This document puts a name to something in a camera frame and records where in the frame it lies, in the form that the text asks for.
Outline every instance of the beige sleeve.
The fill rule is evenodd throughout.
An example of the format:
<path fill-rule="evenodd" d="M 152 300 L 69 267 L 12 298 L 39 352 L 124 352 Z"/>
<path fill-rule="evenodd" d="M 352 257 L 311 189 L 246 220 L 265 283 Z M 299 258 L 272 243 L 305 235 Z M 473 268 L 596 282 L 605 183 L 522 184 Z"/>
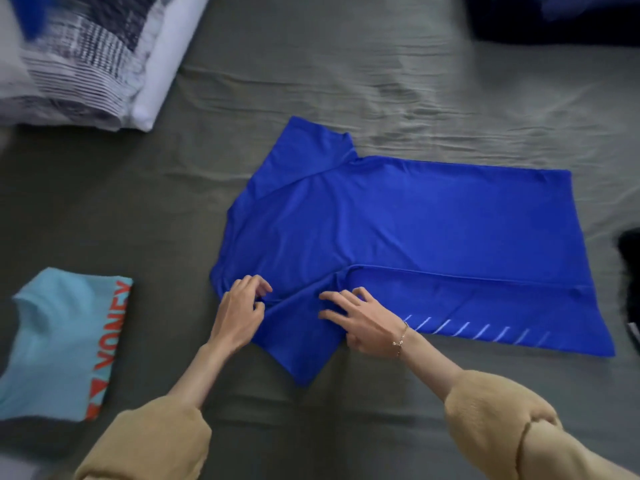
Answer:
<path fill-rule="evenodd" d="M 565 433 L 548 402 L 509 379 L 464 371 L 445 416 L 462 454 L 490 480 L 637 480 Z"/>
<path fill-rule="evenodd" d="M 196 408 L 171 396 L 120 413 L 76 471 L 76 480 L 194 480 L 211 429 Z"/>

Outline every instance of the hand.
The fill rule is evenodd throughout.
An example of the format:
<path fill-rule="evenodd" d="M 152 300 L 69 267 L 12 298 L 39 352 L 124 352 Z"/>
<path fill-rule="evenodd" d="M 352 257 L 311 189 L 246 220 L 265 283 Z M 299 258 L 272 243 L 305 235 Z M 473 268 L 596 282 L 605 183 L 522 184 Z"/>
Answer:
<path fill-rule="evenodd" d="M 224 344 L 229 353 L 247 345 L 264 318 L 264 303 L 255 298 L 272 291 L 257 274 L 236 280 L 222 297 L 209 342 Z"/>
<path fill-rule="evenodd" d="M 325 291 L 320 299 L 327 299 L 340 306 L 347 315 L 323 310 L 319 317 L 331 320 L 347 331 L 347 345 L 359 352 L 377 357 L 395 358 L 406 324 L 396 314 L 391 313 L 364 288 L 356 288 L 353 293 L 343 290 Z"/>

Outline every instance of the bracelet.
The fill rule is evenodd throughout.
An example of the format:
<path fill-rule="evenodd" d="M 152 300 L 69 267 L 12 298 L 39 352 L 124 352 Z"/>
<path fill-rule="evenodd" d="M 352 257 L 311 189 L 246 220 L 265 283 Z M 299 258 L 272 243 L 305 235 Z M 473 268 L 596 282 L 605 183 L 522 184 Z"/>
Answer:
<path fill-rule="evenodd" d="M 400 341 L 394 342 L 394 345 L 398 347 L 398 355 L 396 355 L 396 358 L 400 358 L 400 352 L 402 352 L 402 344 L 404 343 L 404 336 L 406 335 L 407 330 L 409 330 L 409 323 L 405 324 L 404 332 L 402 332 L 402 337 L 400 337 Z"/>

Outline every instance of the blue t-shirt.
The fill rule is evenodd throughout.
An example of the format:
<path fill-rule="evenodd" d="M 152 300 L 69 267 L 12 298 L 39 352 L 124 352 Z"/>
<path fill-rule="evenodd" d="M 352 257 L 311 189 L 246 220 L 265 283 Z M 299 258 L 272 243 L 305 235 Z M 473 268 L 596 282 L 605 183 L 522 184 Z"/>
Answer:
<path fill-rule="evenodd" d="M 366 287 L 421 332 L 612 356 L 571 174 L 359 158 L 292 118 L 228 211 L 211 282 L 273 286 L 254 342 L 311 382 L 344 338 L 324 290 Z"/>

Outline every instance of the gray bedsheet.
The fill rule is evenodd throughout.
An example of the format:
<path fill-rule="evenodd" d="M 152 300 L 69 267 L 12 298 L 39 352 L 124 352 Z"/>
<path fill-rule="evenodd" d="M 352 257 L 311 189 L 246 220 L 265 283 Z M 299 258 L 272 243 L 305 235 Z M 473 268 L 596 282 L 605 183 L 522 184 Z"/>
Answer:
<path fill-rule="evenodd" d="M 638 73 L 635 49 L 473 41 L 460 0 L 212 0 L 153 133 L 23 128 L 0 157 L 0 296 L 46 266 L 136 281 L 98 420 L 4 424 L 3 444 L 71 470 L 117 412 L 172 386 L 213 322 L 225 212 L 297 114 L 349 131 L 361 155 L 572 170 L 617 357 L 433 342 L 531 387 L 589 448 L 640 472 L 640 356 L 612 246 L 640 210 Z M 10 311 L 1 323 L 7 350 Z M 247 347 L 204 418 L 204 479 L 482 478 L 418 380 L 345 347 L 307 390 Z"/>

